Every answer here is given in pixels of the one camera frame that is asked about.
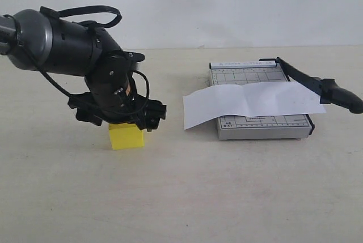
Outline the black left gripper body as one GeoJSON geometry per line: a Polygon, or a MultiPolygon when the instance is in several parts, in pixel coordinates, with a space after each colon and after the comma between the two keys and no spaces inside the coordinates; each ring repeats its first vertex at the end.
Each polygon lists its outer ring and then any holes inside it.
{"type": "Polygon", "coordinates": [[[111,106],[100,106],[90,92],[75,94],[68,100],[68,106],[76,109],[75,118],[100,126],[102,122],[110,124],[131,123],[139,125],[141,116],[166,118],[167,107],[158,100],[133,94],[125,98],[116,96],[111,106]]]}

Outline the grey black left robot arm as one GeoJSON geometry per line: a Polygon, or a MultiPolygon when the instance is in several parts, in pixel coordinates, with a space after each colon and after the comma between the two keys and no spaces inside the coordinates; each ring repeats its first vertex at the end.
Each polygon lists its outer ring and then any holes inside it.
{"type": "Polygon", "coordinates": [[[111,6],[84,6],[56,11],[41,7],[1,16],[1,55],[21,69],[80,76],[88,91],[67,93],[76,119],[100,126],[133,124],[153,131],[167,107],[137,91],[134,74],[145,56],[129,52],[108,33],[121,21],[111,6]]]}

